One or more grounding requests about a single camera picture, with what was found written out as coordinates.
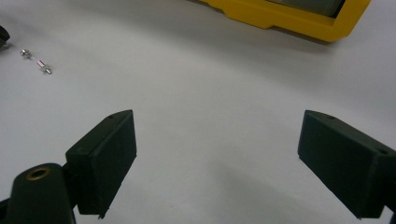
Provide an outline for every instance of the small metal part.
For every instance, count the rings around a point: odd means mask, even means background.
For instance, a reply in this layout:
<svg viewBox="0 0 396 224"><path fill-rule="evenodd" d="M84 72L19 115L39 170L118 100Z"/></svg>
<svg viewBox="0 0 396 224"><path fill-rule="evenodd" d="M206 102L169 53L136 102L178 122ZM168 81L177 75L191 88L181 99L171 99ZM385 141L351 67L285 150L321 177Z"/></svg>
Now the small metal part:
<svg viewBox="0 0 396 224"><path fill-rule="evenodd" d="M47 74L52 74L50 67L48 65L44 64L41 60L38 60L36 63L38 64L38 66L40 66L41 71L43 71Z"/></svg>
<svg viewBox="0 0 396 224"><path fill-rule="evenodd" d="M50 168L49 167L47 167L47 166L38 167L38 168L34 169L33 171L31 171L26 176L26 179L27 180L38 180L38 179L41 179L41 178L45 177L49 173L50 173Z"/></svg>
<svg viewBox="0 0 396 224"><path fill-rule="evenodd" d="M21 50L21 56L24 59L30 59L32 57L32 53L30 52L29 49L23 49L23 50Z"/></svg>

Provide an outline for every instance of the yellow case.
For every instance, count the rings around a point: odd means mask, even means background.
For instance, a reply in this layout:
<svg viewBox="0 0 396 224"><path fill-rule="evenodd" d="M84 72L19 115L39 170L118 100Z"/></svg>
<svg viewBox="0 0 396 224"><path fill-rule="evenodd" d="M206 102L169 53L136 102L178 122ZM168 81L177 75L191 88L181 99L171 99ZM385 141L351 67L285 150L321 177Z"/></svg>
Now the yellow case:
<svg viewBox="0 0 396 224"><path fill-rule="evenodd" d="M281 27L327 42L348 36L370 0L346 0L336 18L266 0L200 0L236 21L263 29Z"/></svg>

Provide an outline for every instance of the small metal screw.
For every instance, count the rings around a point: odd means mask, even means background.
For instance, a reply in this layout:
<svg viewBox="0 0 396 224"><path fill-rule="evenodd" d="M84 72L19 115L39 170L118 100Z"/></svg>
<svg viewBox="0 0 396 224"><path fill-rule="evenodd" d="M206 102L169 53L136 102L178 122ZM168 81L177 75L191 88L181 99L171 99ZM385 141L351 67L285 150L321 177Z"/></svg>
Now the small metal screw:
<svg viewBox="0 0 396 224"><path fill-rule="evenodd" d="M50 67L48 65L44 64L40 60L37 61L37 64L38 64L38 66L40 66L41 71L43 71L47 74L52 74L52 71L50 70Z"/></svg>
<svg viewBox="0 0 396 224"><path fill-rule="evenodd" d="M25 59L30 59L32 57L32 53L29 49L23 49L21 50L21 56Z"/></svg>

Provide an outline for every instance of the black clamp jaw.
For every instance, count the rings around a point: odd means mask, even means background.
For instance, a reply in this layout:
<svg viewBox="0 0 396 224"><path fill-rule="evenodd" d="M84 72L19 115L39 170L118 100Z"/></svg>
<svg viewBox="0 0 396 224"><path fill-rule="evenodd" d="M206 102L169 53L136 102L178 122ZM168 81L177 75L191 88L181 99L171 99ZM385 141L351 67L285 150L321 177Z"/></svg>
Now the black clamp jaw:
<svg viewBox="0 0 396 224"><path fill-rule="evenodd" d="M300 159L357 218L396 212L396 152L340 119L305 111Z"/></svg>
<svg viewBox="0 0 396 224"><path fill-rule="evenodd" d="M9 40L9 33L7 32L6 29L3 28L3 26L0 26L0 48L6 45L8 40Z"/></svg>
<svg viewBox="0 0 396 224"><path fill-rule="evenodd" d="M108 116L67 152L18 175L0 224L75 224L73 208L103 218L136 157L132 110Z"/></svg>

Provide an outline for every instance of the white table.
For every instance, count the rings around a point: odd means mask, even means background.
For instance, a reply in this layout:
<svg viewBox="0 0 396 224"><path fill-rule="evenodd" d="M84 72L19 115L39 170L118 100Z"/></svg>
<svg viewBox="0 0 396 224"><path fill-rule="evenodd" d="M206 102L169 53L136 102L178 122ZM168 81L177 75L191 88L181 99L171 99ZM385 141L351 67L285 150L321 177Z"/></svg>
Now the white table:
<svg viewBox="0 0 396 224"><path fill-rule="evenodd" d="M188 0L2 0L0 199L132 108L138 157L106 218L76 209L78 224L388 223L357 220L297 146L312 109L396 148L395 22L393 0L373 1L323 45Z"/></svg>

